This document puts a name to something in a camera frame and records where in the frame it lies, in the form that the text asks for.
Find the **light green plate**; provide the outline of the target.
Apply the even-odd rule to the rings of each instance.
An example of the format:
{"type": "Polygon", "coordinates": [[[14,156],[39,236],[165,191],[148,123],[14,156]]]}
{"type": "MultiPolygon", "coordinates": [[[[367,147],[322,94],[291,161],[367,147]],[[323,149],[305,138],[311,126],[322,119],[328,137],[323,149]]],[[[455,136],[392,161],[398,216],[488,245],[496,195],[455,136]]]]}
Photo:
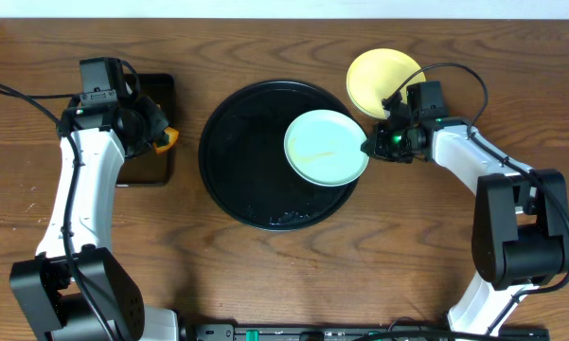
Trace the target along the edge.
{"type": "Polygon", "coordinates": [[[295,118],[284,135],[287,161],[302,179],[321,187],[339,187],[357,180],[369,156],[362,127],[342,113],[319,109],[295,118]]]}

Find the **green yellow sponge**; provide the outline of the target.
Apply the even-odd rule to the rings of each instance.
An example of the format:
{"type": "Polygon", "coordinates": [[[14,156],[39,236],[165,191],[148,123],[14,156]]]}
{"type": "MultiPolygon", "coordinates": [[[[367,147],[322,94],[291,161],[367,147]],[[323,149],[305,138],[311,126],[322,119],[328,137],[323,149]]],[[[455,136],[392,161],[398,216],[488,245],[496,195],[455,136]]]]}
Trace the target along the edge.
{"type": "Polygon", "coordinates": [[[153,142],[153,148],[156,153],[165,153],[171,149],[176,143],[179,132],[171,127],[167,127],[161,136],[153,142]]]}

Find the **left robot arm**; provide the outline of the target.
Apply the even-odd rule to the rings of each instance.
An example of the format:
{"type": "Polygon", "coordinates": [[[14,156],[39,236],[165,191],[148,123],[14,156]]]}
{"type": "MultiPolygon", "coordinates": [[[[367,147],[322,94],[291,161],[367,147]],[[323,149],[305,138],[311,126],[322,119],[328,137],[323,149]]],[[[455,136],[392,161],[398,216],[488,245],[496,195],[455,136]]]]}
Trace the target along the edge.
{"type": "Polygon", "coordinates": [[[62,170],[52,216],[32,260],[9,285],[39,340],[177,340],[176,312],[145,304],[112,253],[122,138],[143,138],[147,119],[115,102],[69,107],[59,129],[62,170]]]}

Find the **yellow plate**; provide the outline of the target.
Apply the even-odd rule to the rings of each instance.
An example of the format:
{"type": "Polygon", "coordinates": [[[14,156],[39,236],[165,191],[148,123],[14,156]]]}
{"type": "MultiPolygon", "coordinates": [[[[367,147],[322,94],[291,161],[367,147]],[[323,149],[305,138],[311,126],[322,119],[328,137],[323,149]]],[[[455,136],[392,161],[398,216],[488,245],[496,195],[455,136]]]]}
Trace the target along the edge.
{"type": "Polygon", "coordinates": [[[377,48],[357,57],[347,71],[347,93],[364,114],[389,119],[382,100],[391,97],[398,87],[420,69],[410,56],[395,49],[377,48]]]}

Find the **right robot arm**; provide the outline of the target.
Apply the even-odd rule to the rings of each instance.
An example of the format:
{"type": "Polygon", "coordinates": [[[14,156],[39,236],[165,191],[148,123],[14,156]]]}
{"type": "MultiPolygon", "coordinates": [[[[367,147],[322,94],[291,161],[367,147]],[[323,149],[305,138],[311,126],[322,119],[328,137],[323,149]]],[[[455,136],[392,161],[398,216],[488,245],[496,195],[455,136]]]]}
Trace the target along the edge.
{"type": "Polygon", "coordinates": [[[387,162],[421,156],[450,171],[475,196],[476,273],[446,314],[451,331],[497,336],[525,297],[569,283],[569,210],[559,171],[517,162],[461,118],[406,127],[380,123],[361,150],[387,162]]]}

